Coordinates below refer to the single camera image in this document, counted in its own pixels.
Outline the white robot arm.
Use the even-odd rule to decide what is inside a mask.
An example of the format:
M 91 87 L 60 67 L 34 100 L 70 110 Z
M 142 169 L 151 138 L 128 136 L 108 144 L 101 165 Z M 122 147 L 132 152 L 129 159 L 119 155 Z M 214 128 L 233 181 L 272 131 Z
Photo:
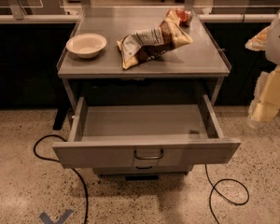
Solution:
M 260 73 L 248 109 L 248 125 L 257 129 L 271 122 L 280 111 L 280 11 L 268 27 L 248 40 L 245 47 L 264 50 L 266 59 L 276 65 L 272 72 Z

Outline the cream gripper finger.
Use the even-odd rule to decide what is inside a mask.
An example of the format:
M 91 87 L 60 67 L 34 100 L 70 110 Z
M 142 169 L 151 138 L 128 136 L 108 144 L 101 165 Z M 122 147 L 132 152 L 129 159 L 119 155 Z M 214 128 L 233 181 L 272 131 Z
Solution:
M 257 121 L 270 122 L 280 111 L 280 66 L 268 78 L 252 117 Z
M 254 89 L 254 98 L 251 101 L 250 106 L 248 108 L 247 124 L 253 129 L 259 129 L 259 128 L 264 126 L 264 122 L 255 120 L 252 117 L 252 113 L 255 110 L 256 105 L 259 101 L 259 98 L 262 94 L 262 91 L 265 87 L 268 75 L 269 74 L 267 72 L 261 72 L 260 73 L 260 75 L 258 77 L 258 80 L 257 80 L 257 83 L 256 83 L 256 86 L 255 86 L 255 89 Z

